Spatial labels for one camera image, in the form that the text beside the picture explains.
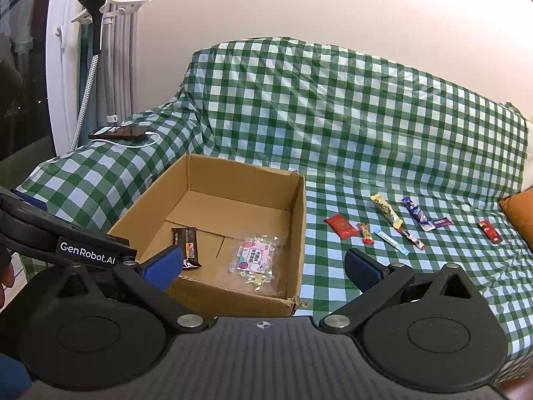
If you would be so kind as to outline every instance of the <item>human hand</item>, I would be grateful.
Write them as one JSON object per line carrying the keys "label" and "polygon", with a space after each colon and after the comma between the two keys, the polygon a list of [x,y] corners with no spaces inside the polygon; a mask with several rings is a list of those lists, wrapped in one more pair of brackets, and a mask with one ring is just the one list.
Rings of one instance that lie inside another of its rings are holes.
{"label": "human hand", "polygon": [[[15,272],[13,271],[13,265],[10,263],[7,268],[4,269],[4,272],[0,275],[0,283],[2,283],[6,287],[13,287],[13,284],[15,284]],[[5,294],[4,294],[4,288],[1,288],[0,292],[0,308],[4,307],[5,304]]]}

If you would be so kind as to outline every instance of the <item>white wall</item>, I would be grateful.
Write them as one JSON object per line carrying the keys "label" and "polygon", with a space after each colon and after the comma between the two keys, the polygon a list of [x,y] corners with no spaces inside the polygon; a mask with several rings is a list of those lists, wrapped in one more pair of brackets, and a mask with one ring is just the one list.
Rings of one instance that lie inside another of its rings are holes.
{"label": "white wall", "polygon": [[531,0],[154,0],[139,11],[141,109],[178,89],[191,54],[292,36],[390,58],[533,113]]}

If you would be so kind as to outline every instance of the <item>gingham cloth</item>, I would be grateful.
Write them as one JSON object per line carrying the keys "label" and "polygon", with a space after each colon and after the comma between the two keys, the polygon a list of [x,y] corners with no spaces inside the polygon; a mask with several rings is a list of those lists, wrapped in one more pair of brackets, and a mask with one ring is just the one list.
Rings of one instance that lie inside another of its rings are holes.
{"label": "gingham cloth", "polygon": [[[382,58],[266,38],[196,52],[176,97],[130,122],[150,125],[162,141],[138,150],[92,142],[41,164],[19,189],[57,216],[107,231],[186,152],[297,169],[307,194],[297,314],[318,320],[360,294],[343,271],[350,247],[421,271],[459,263],[507,333],[508,358],[516,361],[502,378],[529,365],[532,254],[497,205],[518,191],[526,157],[527,126],[510,104]],[[379,238],[373,246],[360,237],[341,242],[324,223],[340,212],[402,241],[370,201],[375,192],[424,251],[407,241],[409,256]],[[400,202],[405,195],[430,218],[455,225],[423,232]],[[491,244],[476,225],[481,219],[505,242]]]}

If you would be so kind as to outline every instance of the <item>small snack stick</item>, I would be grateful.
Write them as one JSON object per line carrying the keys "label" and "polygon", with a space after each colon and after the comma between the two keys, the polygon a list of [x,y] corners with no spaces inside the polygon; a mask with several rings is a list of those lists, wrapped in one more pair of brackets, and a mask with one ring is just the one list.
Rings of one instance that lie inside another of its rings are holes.
{"label": "small snack stick", "polygon": [[364,244],[374,245],[374,239],[372,239],[372,233],[370,233],[370,225],[366,222],[360,222],[357,224],[359,230],[361,231]]}
{"label": "small snack stick", "polygon": [[487,237],[493,244],[498,244],[503,241],[502,236],[499,235],[499,233],[495,230],[495,228],[489,221],[480,221],[478,222],[478,226],[481,230],[483,230],[483,232],[487,235]]}
{"label": "small snack stick", "polygon": [[391,205],[383,198],[381,194],[375,194],[370,197],[370,200],[374,201],[376,206],[379,207],[379,210],[385,218],[392,224],[395,229],[399,229],[403,224],[403,220],[398,216],[398,214],[392,210]]}
{"label": "small snack stick", "polygon": [[374,230],[374,233],[376,233],[380,238],[382,238],[385,242],[387,242],[389,245],[391,245],[393,248],[398,250],[403,255],[409,255],[410,251],[406,247],[396,242],[393,238],[391,238],[387,233],[382,231],[380,228],[376,228]]}
{"label": "small snack stick", "polygon": [[439,220],[433,221],[433,225],[435,226],[436,229],[438,229],[441,227],[445,227],[447,225],[454,225],[454,223],[452,220],[449,220],[448,218],[444,217]]}
{"label": "small snack stick", "polygon": [[414,201],[411,200],[411,197],[403,197],[402,198],[403,203],[405,204],[406,208],[409,210],[412,216],[414,216],[415,220],[417,220],[418,225],[422,227],[422,230],[424,231],[431,231],[434,230],[435,226],[433,223],[427,218],[427,216],[422,212],[422,209],[414,203]]}
{"label": "small snack stick", "polygon": [[338,234],[340,240],[357,235],[357,230],[339,213],[333,215],[331,218],[326,218],[324,221]]}
{"label": "small snack stick", "polygon": [[412,242],[415,247],[417,247],[419,250],[423,250],[426,248],[426,246],[422,243],[422,241],[416,237],[414,237],[411,233],[409,233],[406,229],[398,229],[399,233],[403,236],[405,236],[409,241]]}

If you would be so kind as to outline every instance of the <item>red candy bar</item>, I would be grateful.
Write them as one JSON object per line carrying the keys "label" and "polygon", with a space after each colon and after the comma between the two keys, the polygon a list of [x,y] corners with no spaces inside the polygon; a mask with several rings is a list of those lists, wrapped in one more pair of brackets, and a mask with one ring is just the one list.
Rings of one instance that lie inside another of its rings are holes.
{"label": "red candy bar", "polygon": [[333,215],[331,218],[326,218],[324,221],[339,235],[341,240],[357,235],[357,230],[339,213]]}
{"label": "red candy bar", "polygon": [[489,221],[483,220],[478,222],[478,226],[483,232],[487,235],[487,237],[490,239],[490,241],[493,244],[497,244],[501,242],[502,236],[498,234],[498,232],[495,230],[495,228],[490,224]]}

